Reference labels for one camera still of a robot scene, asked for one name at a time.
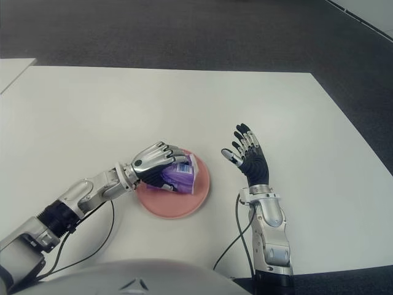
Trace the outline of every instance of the black wire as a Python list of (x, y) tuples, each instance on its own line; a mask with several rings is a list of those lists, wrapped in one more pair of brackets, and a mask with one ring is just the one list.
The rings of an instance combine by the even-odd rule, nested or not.
[[(236, 221), (238, 221), (238, 214), (237, 214), (237, 211), (238, 211), (238, 202), (239, 202), (239, 199), (240, 199), (240, 195), (238, 195), (238, 198), (236, 199)], [(249, 224), (246, 226), (246, 228), (243, 230), (243, 231), (241, 231), (240, 232), (240, 234), (231, 242), (231, 244), (229, 244), (229, 246), (227, 247), (227, 249), (225, 249), (225, 251), (221, 254), (221, 256), (217, 259), (217, 261), (216, 261), (216, 263), (214, 264), (214, 267), (213, 267), (213, 270), (215, 270), (216, 269), (216, 267), (217, 267), (217, 265), (218, 265), (218, 263), (220, 262), (220, 260), (223, 258), (223, 256), (228, 252), (228, 250), (233, 246), (233, 244), (235, 244), (236, 243), (236, 241), (237, 240), (239, 240), (239, 238), (240, 237), (242, 237), (243, 236), (243, 234), (248, 230), (248, 228), (251, 226), (251, 224), (252, 224), (252, 220), (254, 219), (254, 216), (255, 216), (255, 208), (253, 207), (253, 209), (254, 209), (254, 211), (252, 212), (252, 216), (251, 216), (251, 219), (250, 219), (250, 222), (249, 222)]]
[[(246, 244), (246, 241), (244, 239), (243, 233), (242, 233), (241, 228), (240, 228), (239, 210), (238, 210), (238, 208), (239, 208), (239, 201), (236, 202), (235, 207), (236, 207), (235, 208), (235, 216), (236, 216), (236, 223), (237, 223), (238, 229), (239, 229), (239, 235), (241, 237), (241, 241), (243, 243), (244, 250), (245, 250), (246, 255), (247, 255), (247, 260), (248, 260), (248, 264), (249, 264), (250, 272), (251, 272), (251, 278), (254, 279), (254, 268), (252, 267), (252, 261), (251, 261), (250, 253), (248, 252), (247, 244)], [(254, 212), (252, 213), (252, 218), (251, 218), (250, 224), (251, 224), (252, 220), (254, 219), (255, 211), (256, 211), (256, 209), (254, 207)]]
[[(87, 218), (89, 218), (90, 215), (92, 215), (95, 211), (97, 211), (98, 209), (100, 209), (101, 206), (103, 206), (104, 204), (105, 204), (105, 203), (102, 203), (100, 206), (98, 206), (98, 207), (95, 208), (92, 212), (90, 212), (85, 218), (83, 218), (81, 221), (79, 221), (79, 222), (77, 223), (77, 226), (78, 226), (79, 224), (81, 224), (82, 222), (84, 222)], [(55, 270), (55, 268), (56, 268), (56, 266), (57, 266), (57, 264), (58, 264), (58, 262), (59, 262), (59, 259), (60, 259), (60, 256), (61, 256), (61, 251), (63, 250), (64, 244), (66, 243), (68, 237), (71, 235), (71, 233), (68, 232), (67, 235), (64, 237), (63, 241), (61, 242), (61, 245), (60, 245), (59, 250), (58, 250), (58, 252), (57, 252), (57, 256), (56, 256), (55, 263), (53, 264), (52, 268), (51, 268), (48, 272), (46, 272), (45, 274), (36, 277), (36, 279), (35, 279), (34, 281), (42, 280), (43, 278), (46, 278), (46, 277), (48, 277), (49, 275), (53, 275), (54, 273), (60, 272), (60, 271), (62, 271), (62, 270), (64, 270), (64, 269), (67, 269), (67, 268), (69, 268), (69, 267), (71, 267), (71, 266), (74, 266), (74, 265), (76, 265), (76, 264), (78, 264), (78, 263), (81, 263), (81, 262), (83, 262), (83, 261), (89, 259), (89, 258), (92, 257), (93, 255), (95, 255), (95, 254), (105, 245), (105, 243), (108, 241), (108, 238), (109, 238), (109, 236), (111, 235), (112, 230), (113, 230), (113, 226), (114, 226), (114, 223), (115, 223), (115, 207), (114, 207), (113, 201), (111, 201), (111, 205), (112, 205), (112, 224), (111, 224), (111, 229), (109, 229), (109, 233), (108, 233), (107, 237), (105, 238), (105, 240), (103, 241), (103, 243), (101, 244), (101, 246), (99, 246), (98, 249), (97, 249), (96, 251), (94, 251), (91, 255), (89, 255), (89, 256), (87, 256), (87, 257), (85, 257), (85, 258), (83, 258), (83, 259), (81, 259), (81, 260), (79, 260), (79, 261), (77, 261), (77, 262), (74, 262), (74, 263), (72, 263), (72, 264), (70, 264), (70, 265), (67, 265), (67, 266), (65, 266), (65, 267), (62, 267), (61, 269)]]

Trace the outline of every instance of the gray carpet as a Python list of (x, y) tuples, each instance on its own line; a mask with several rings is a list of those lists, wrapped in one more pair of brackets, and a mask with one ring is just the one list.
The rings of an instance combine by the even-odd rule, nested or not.
[[(323, 0), (1, 0), (0, 13), (1, 58), (311, 72), (393, 172), (393, 43)], [(299, 277), (297, 291), (393, 294), (392, 269)]]

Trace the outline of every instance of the white tabletop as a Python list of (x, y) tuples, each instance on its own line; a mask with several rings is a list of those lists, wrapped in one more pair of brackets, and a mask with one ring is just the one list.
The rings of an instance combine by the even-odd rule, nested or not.
[(34, 58), (0, 59), (0, 94), (35, 61)]
[[(0, 115), (0, 237), (74, 181), (163, 140), (206, 162), (209, 197), (189, 217), (164, 220), (125, 194), (117, 231), (95, 260), (170, 258), (212, 267), (237, 235), (235, 198), (246, 180), (220, 150), (244, 122), (281, 194), (295, 274), (393, 263), (393, 177), (310, 74), (31, 66), (4, 92)], [(245, 226), (247, 208), (240, 209)], [(85, 222), (60, 266), (93, 251), (110, 217), (107, 207)], [(249, 276), (241, 243), (217, 270)]]

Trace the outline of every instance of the robotic arm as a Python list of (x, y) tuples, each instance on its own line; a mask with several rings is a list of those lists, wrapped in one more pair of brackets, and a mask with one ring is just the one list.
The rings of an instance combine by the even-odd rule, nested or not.
[(269, 187), (269, 169), (262, 148), (253, 132), (237, 125), (232, 142), (239, 156), (229, 149), (222, 155), (247, 177), (249, 187), (240, 191), (240, 202), (250, 208), (252, 247), (257, 294), (294, 294), (289, 242), (285, 235), (286, 217), (279, 205), (279, 195)]
[(63, 195), (36, 217), (0, 241), (0, 289), (33, 280), (45, 266), (42, 252), (49, 253), (67, 232), (74, 232), (86, 213), (102, 203), (136, 188), (140, 180), (169, 191), (175, 188), (161, 177), (172, 163), (187, 163), (184, 152), (158, 142), (140, 152), (131, 163), (73, 184)]

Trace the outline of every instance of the round plate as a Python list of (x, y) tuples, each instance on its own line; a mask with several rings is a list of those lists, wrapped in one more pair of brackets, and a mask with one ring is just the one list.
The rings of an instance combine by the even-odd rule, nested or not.
[(161, 218), (181, 218), (193, 213), (202, 205), (210, 188), (209, 171), (205, 163), (195, 156), (199, 172), (194, 184), (194, 194), (168, 192), (162, 189), (148, 189), (140, 183), (136, 195), (143, 207)]

